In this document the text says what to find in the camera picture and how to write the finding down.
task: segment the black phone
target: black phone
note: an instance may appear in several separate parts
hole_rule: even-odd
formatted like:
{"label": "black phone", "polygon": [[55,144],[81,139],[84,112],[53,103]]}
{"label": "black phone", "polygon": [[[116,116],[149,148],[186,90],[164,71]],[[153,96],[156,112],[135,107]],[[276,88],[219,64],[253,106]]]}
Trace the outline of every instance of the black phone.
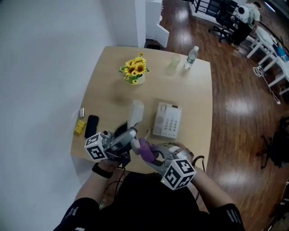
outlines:
{"label": "black phone", "polygon": [[96,115],[90,115],[87,124],[86,124],[86,129],[85,129],[85,138],[92,137],[93,135],[96,134],[96,127],[98,125],[99,117]]}

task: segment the office chair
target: office chair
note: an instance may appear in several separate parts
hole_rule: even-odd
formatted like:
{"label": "office chair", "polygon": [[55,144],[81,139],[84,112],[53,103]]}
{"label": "office chair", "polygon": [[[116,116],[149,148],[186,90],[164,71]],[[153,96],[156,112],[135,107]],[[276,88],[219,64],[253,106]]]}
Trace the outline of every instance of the office chair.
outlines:
{"label": "office chair", "polygon": [[276,166],[282,167],[282,163],[289,162],[289,117],[281,118],[280,129],[274,133],[273,138],[269,138],[269,142],[265,139],[264,135],[261,138],[264,140],[266,149],[258,152],[256,156],[263,156],[267,154],[265,165],[261,166],[261,169],[265,168],[268,159],[271,158]]}
{"label": "office chair", "polygon": [[232,0],[223,0],[223,1],[214,0],[211,1],[211,3],[215,3],[215,5],[212,5],[210,7],[211,13],[213,13],[214,9],[219,9],[218,13],[215,14],[214,16],[216,18],[217,23],[219,23],[222,27],[219,28],[217,26],[214,26],[213,29],[208,29],[208,32],[211,31],[219,32],[220,33],[220,35],[218,36],[219,42],[221,42],[223,39],[231,41],[231,38],[229,36],[230,33],[227,31],[229,31],[230,29],[232,30],[236,29],[233,26],[234,23],[236,23],[236,21],[232,20],[231,16],[238,4]]}

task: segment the black watch strap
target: black watch strap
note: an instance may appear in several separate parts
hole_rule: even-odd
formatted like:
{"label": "black watch strap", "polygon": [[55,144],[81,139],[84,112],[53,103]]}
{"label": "black watch strap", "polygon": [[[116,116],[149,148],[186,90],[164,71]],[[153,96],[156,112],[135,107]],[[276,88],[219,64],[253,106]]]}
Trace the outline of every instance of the black watch strap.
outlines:
{"label": "black watch strap", "polygon": [[105,178],[111,178],[113,175],[113,172],[104,171],[100,167],[98,167],[98,163],[96,163],[93,166],[92,171],[94,171],[96,174],[99,174],[100,176],[103,176]]}

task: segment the yellow flower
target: yellow flower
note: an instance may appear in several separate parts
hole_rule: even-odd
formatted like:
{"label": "yellow flower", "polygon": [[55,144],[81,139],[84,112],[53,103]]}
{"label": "yellow flower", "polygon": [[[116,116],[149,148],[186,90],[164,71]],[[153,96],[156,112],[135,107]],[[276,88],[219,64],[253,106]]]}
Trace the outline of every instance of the yellow flower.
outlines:
{"label": "yellow flower", "polygon": [[146,71],[146,65],[143,63],[138,63],[136,65],[135,71],[137,74],[143,74]]}
{"label": "yellow flower", "polygon": [[144,59],[143,57],[136,57],[135,60],[134,60],[134,64],[137,64],[137,63],[146,63],[146,59]]}
{"label": "yellow flower", "polygon": [[125,73],[131,74],[135,69],[136,69],[135,65],[129,66],[129,67],[125,68]]}
{"label": "yellow flower", "polygon": [[133,84],[133,85],[136,85],[138,82],[139,82],[139,81],[138,81],[137,79],[134,79],[134,80],[132,81],[132,84]]}
{"label": "yellow flower", "polygon": [[129,60],[129,61],[126,62],[125,66],[129,67],[129,66],[131,66],[133,64],[134,64],[134,60]]}
{"label": "yellow flower", "polygon": [[137,74],[137,72],[136,72],[136,70],[134,70],[132,73],[131,73],[131,76],[137,76],[138,74]]}

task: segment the white pillar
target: white pillar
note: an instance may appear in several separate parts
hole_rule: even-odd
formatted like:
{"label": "white pillar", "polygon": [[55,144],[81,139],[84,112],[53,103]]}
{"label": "white pillar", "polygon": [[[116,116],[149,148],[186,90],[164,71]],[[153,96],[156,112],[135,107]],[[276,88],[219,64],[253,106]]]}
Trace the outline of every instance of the white pillar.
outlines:
{"label": "white pillar", "polygon": [[103,0],[118,46],[145,46],[145,0]]}

